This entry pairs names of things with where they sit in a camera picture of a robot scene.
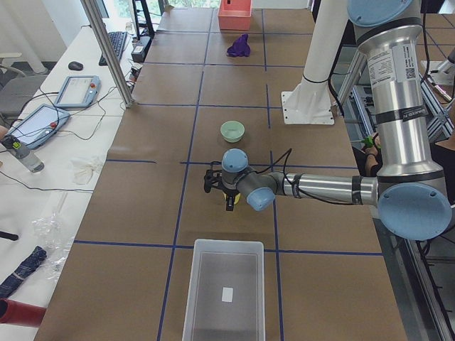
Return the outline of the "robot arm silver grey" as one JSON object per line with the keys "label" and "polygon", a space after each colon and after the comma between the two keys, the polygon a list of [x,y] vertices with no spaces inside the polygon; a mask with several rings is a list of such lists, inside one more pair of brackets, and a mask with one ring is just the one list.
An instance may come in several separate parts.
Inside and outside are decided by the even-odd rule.
{"label": "robot arm silver grey", "polygon": [[382,167],[373,177],[330,177],[257,171],[246,153],[226,151],[215,180],[231,210],[242,195],[257,211],[278,195],[311,198],[333,205],[370,205],[393,234],[415,241],[445,232],[454,218],[443,168],[430,152],[427,111],[422,97],[416,43],[422,32],[419,1],[322,1],[301,82],[282,93],[286,124],[326,124],[330,119],[328,84],[345,27],[355,32],[357,54],[364,58],[372,91]]}

